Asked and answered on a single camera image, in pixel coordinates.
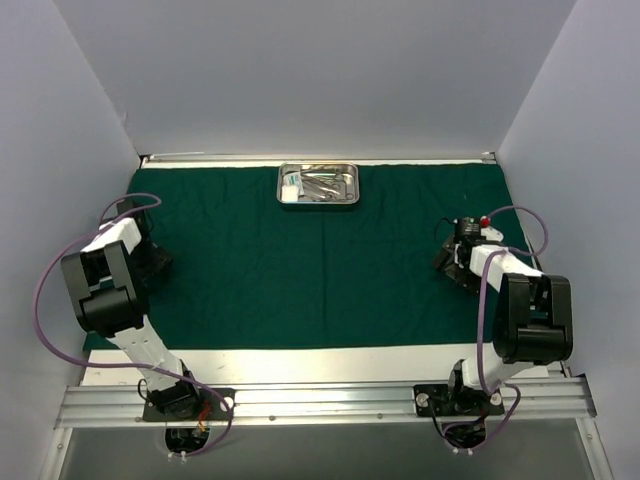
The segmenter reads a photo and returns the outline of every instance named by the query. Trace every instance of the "gray wall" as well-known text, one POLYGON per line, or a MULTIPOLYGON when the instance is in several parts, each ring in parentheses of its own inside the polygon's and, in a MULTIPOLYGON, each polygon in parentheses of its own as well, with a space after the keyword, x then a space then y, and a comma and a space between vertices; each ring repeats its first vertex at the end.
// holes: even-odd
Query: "gray wall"
MULTIPOLYGON (((0 451, 2 477, 36 478, 73 371, 31 329, 50 258, 124 192, 137 165, 112 105, 49 0, 0 2, 0 451)), ((59 271, 42 317, 78 353, 82 331, 59 271)))
POLYGON ((496 150, 575 0, 56 0, 141 153, 496 150))
POLYGON ((572 281, 572 364, 617 479, 640 475, 639 24, 637 0, 579 0, 499 150, 514 201, 549 223, 545 266, 572 281))

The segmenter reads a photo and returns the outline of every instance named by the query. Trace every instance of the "cable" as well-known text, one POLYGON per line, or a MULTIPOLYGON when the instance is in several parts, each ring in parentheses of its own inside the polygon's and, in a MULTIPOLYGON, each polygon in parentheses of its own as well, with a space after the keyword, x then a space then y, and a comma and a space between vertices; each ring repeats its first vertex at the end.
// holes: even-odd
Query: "cable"
POLYGON ((440 229, 440 225, 442 225, 442 222, 447 222, 449 225, 453 225, 454 224, 447 217, 442 217, 440 220, 438 220, 438 223, 436 223, 436 226, 433 228, 433 240, 436 243, 438 243, 438 230, 440 229))
MULTIPOLYGON (((542 217, 540 217, 540 215, 538 215, 533 210, 527 207, 519 206, 519 205, 508 205, 506 207, 498 208, 497 210, 494 210, 493 212, 489 213, 487 215, 487 218, 491 219, 498 213, 506 212, 508 210, 522 210, 523 212, 527 212, 528 214, 535 217, 535 219, 538 220, 538 222, 540 223, 540 226, 542 227, 544 240, 542 241, 542 246, 535 252, 526 252, 516 247, 507 247, 507 249, 512 253, 518 253, 520 255, 525 255, 527 257, 533 257, 533 256, 537 257, 542 252, 544 252, 547 249, 547 246, 549 245, 549 229, 547 228, 547 224, 544 222, 542 217)), ((482 342, 484 339, 485 307, 487 303, 487 284, 489 283, 489 269, 491 268, 491 263, 493 262, 493 259, 498 255, 504 255, 504 253, 505 253, 504 250, 496 250, 489 254, 489 256, 487 257, 487 261, 484 264, 484 268, 482 269, 482 277, 480 279, 480 301, 478 302, 478 331, 477 331, 477 338, 476 338, 476 361, 478 363, 478 377, 480 378, 480 385, 482 386, 482 390, 484 391, 484 393, 486 393, 487 395, 492 395, 495 392, 496 388, 498 388, 499 386, 499 385, 492 385, 491 387, 489 387, 484 378, 484 356, 482 352, 482 342)))
POLYGON ((472 422, 457 422, 444 427, 442 431, 444 439, 452 444, 458 445, 460 448, 472 448, 468 445, 479 445, 486 439, 485 419, 489 416, 485 413, 472 422))
POLYGON ((142 207, 136 207, 136 208, 132 208, 131 210, 123 213, 122 215, 120 215, 119 217, 114 218, 111 222, 112 223, 117 223, 118 221, 122 220, 125 217, 128 217, 129 215, 131 215, 132 213, 136 213, 136 212, 142 212, 144 211, 145 213, 149 213, 147 210, 151 209, 151 208, 156 208, 159 207, 162 204, 162 200, 160 200, 160 197, 158 197, 157 195, 154 195, 153 193, 144 193, 144 192, 139 192, 139 193, 127 193, 126 195, 122 195, 119 198, 116 198, 113 202, 111 202, 109 205, 107 205, 105 207, 105 209, 102 211, 102 213, 100 214, 100 220, 98 225, 102 225, 102 222, 104 222, 104 217, 107 215, 107 213, 109 212, 109 209, 111 207, 113 207, 116 203, 121 202, 122 200, 125 200, 127 198, 135 198, 135 197, 145 197, 145 198, 150 198, 153 201, 155 201, 156 203, 152 203, 151 205, 143 205, 142 207))
POLYGON ((102 212, 102 215, 100 216, 100 219, 102 220, 104 218, 104 216, 106 215, 106 213, 109 210, 109 208, 111 208, 113 205, 115 205, 116 203, 118 203, 119 201, 121 201, 121 200, 123 200, 125 198, 130 198, 130 197, 147 197, 147 198, 151 198, 152 200, 154 200, 155 203, 152 203, 150 205, 143 205, 143 206, 140 206, 140 207, 132 208, 131 210, 129 210, 129 211, 127 211, 127 212, 125 212, 125 213, 123 213, 121 215, 118 215, 116 218, 114 218, 110 222, 109 225, 107 225, 102 230, 95 230, 95 231, 93 231, 91 233, 87 233, 85 235, 82 235, 81 237, 77 238, 73 242, 69 243, 62 250, 60 250, 60 252, 58 252, 54 256, 53 260, 51 260, 49 262, 49 264, 46 266, 46 268, 42 272, 42 275, 40 276, 40 278, 36 282, 36 286, 35 286, 34 291, 33 291, 33 297, 31 299, 31 313, 32 313, 33 329, 34 329, 34 331, 36 333, 36 336, 38 337, 40 342, 45 346, 45 348, 47 350, 49 350, 56 357, 66 361, 68 363, 71 363, 73 365, 77 365, 79 367, 85 367, 85 368, 138 368, 138 369, 143 369, 143 370, 155 370, 156 372, 159 372, 159 373, 161 373, 163 375, 166 375, 168 377, 175 378, 176 380, 182 380, 182 381, 188 382, 188 383, 190 383, 192 385, 195 385, 196 387, 199 387, 202 390, 204 390, 204 391, 210 393, 211 395, 213 395, 214 397, 216 397, 216 399, 218 399, 220 401, 220 403, 222 405, 224 405, 224 407, 226 408, 226 411, 229 412, 229 420, 227 422, 226 428, 224 429, 224 431, 220 435, 218 435, 217 438, 215 438, 214 440, 208 442, 200 450, 196 450, 195 452, 191 452, 191 453, 187 453, 186 454, 186 456, 200 455, 202 453, 208 452, 214 446, 219 444, 222 441, 222 439, 224 439, 224 437, 226 437, 226 435, 229 433, 229 430, 231 430, 231 424, 233 422, 233 409, 229 407, 229 405, 227 404, 226 400, 224 399, 224 397, 222 395, 220 395, 218 392, 216 392, 214 389, 212 389, 208 385, 205 385, 204 383, 199 382, 199 381, 197 381, 197 380, 195 380, 193 378, 186 377, 184 375, 180 375, 180 374, 177 374, 177 373, 173 373, 173 372, 170 372, 169 370, 165 370, 163 368, 157 368, 157 367, 154 367, 153 365, 149 365, 149 364, 146 364, 146 363, 96 363, 96 362, 89 362, 89 361, 86 361, 86 360, 82 360, 80 358, 72 357, 71 355, 67 355, 66 353, 62 352, 61 350, 58 350, 58 348, 56 348, 56 346, 53 345, 49 341, 49 339, 45 335, 44 331, 42 330, 42 326, 40 324, 39 303, 40 303, 40 295, 42 294, 42 288, 44 287, 44 283, 46 282, 46 280, 49 277, 49 275, 50 275, 51 271, 53 270, 53 268, 58 264, 60 259, 69 250, 71 250, 73 247, 77 246, 78 244, 80 244, 82 242, 86 242, 88 240, 93 239, 94 237, 96 237, 99 234, 103 234, 103 233, 107 232, 111 227, 113 227, 120 220, 122 220, 123 218, 128 217, 129 215, 131 215, 133 213, 142 212, 142 211, 145 211, 145 210, 150 209, 150 208, 155 208, 155 207, 158 207, 158 206, 160 206, 162 204, 162 200, 160 199, 160 197, 158 197, 156 195, 153 195, 151 193, 130 193, 130 194, 124 195, 124 196, 118 198, 117 200, 114 200, 113 202, 111 202, 109 204, 109 206, 107 208, 105 208, 104 211, 102 212))
POLYGON ((433 426, 436 428, 436 432, 438 432, 438 435, 440 435, 440 437, 442 437, 442 439, 445 442, 449 443, 451 446, 462 448, 454 439, 447 438, 445 433, 440 429, 440 425, 438 425, 438 419, 436 418, 436 413, 434 411, 433 405, 429 405, 429 413, 431 414, 431 420, 433 421, 433 426))
MULTIPOLYGON (((507 250, 512 253, 525 255, 527 257, 537 257, 542 252, 544 252, 547 246, 549 245, 549 229, 547 228, 547 224, 544 222, 542 217, 538 215, 536 212, 534 212, 533 210, 527 207, 522 207, 519 205, 508 205, 506 207, 498 208, 490 212, 487 215, 487 218, 491 219, 495 215, 502 212, 509 211, 509 210, 522 210, 523 212, 527 212, 528 214, 532 215, 540 223, 540 226, 542 227, 544 239, 542 242, 542 246, 534 252, 527 252, 524 250, 520 250, 519 248, 516 248, 516 247, 507 247, 507 250)), ((505 253, 504 250, 496 250, 489 254, 484 264, 484 268, 482 269, 482 277, 480 279, 480 299, 478 302, 478 331, 477 331, 477 338, 476 338, 476 361, 478 364, 478 377, 480 379, 480 385, 482 386, 482 390, 487 395, 493 395, 493 393, 500 386, 499 384, 488 386, 486 379, 484 378, 484 355, 483 355, 482 345, 484 340, 485 308, 487 303, 487 285, 489 283, 489 270, 491 269, 491 263, 493 262, 493 259, 498 255, 504 255, 504 253, 505 253)), ((512 383, 505 383, 504 386, 511 388, 516 392, 516 399, 514 400, 513 405, 511 405, 511 408, 505 414, 504 418, 498 424, 498 426, 489 435, 487 435, 487 437, 482 443, 480 443, 479 445, 473 448, 468 449, 470 452, 475 452, 480 448, 484 448, 492 439, 494 439, 496 435, 506 427, 507 422, 509 421, 509 419, 515 412, 516 408, 518 407, 518 404, 520 403, 520 400, 522 398, 522 392, 520 391, 517 385, 514 385, 512 383)), ((458 422, 458 423, 452 423, 450 425, 447 425, 447 427, 445 427, 445 429, 442 432, 443 438, 445 438, 445 441, 447 441, 446 434, 448 431, 450 431, 452 428, 468 425, 468 424, 469 422, 458 422)))
POLYGON ((138 396, 143 399, 145 401, 145 403, 147 403, 149 401, 149 399, 146 397, 146 395, 142 395, 142 382, 144 382, 144 384, 147 384, 147 381, 144 378, 141 378, 138 381, 138 396))
POLYGON ((198 415, 198 425, 197 425, 197 427, 200 429, 200 432, 202 433, 206 431, 206 428, 202 422, 207 419, 210 413, 211 413, 211 404, 209 402, 204 402, 204 407, 202 408, 202 411, 198 415))
POLYGON ((149 212, 149 210, 144 213, 147 216, 147 221, 151 224, 151 226, 149 227, 149 233, 151 233, 156 228, 156 222, 153 221, 153 217, 151 216, 151 212, 149 212))

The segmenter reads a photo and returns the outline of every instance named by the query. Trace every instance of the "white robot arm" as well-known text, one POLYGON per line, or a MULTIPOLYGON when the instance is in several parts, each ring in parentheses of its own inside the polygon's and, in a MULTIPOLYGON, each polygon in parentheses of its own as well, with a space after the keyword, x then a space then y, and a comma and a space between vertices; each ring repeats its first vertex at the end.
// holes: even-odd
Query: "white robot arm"
MULTIPOLYGON (((133 207, 118 204, 120 213, 133 207)), ((153 244, 144 212, 124 218, 97 235, 61 266, 80 326, 120 348, 133 363, 191 377, 184 363, 164 345, 149 320, 143 282, 163 273, 171 257, 153 244)), ((150 406, 173 418, 191 418, 202 409, 199 389, 155 370, 140 369, 150 406)))
MULTIPOLYGON (((546 275, 520 261, 502 244, 503 235, 489 226, 486 217, 459 218, 453 224, 454 233, 433 266, 457 284, 478 293, 490 261, 486 281, 499 292, 493 348, 485 349, 482 359, 485 385, 496 390, 523 370, 566 360, 573 348, 569 281, 546 275)), ((465 392, 482 393, 478 360, 475 355, 456 364, 450 379, 449 400, 456 402, 465 392)), ((473 393, 471 396, 477 402, 479 396, 473 393)))

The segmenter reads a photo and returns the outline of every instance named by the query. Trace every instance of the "green table cover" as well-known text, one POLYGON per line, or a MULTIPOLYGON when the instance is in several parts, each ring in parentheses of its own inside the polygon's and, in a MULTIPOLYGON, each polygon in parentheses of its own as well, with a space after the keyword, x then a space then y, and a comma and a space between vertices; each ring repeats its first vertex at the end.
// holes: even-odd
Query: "green table cover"
MULTIPOLYGON (((174 257, 151 292, 169 348, 330 348, 474 342, 478 298, 431 267, 441 217, 511 204, 497 165, 360 167, 341 212, 288 211, 276 168, 143 169, 130 192, 163 204, 153 240, 174 257)), ((525 248, 515 213, 493 225, 525 248)), ((496 295, 490 296, 486 339, 496 295)), ((86 349, 112 348, 95 334, 86 349)))

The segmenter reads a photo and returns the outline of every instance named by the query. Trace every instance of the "stainless steel tray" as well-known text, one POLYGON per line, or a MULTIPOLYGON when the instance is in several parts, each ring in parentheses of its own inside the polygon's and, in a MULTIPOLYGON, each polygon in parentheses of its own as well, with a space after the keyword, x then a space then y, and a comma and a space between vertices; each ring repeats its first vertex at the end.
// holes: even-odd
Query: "stainless steel tray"
POLYGON ((350 163, 284 163, 277 198, 287 205, 353 205, 360 199, 358 167, 350 163))

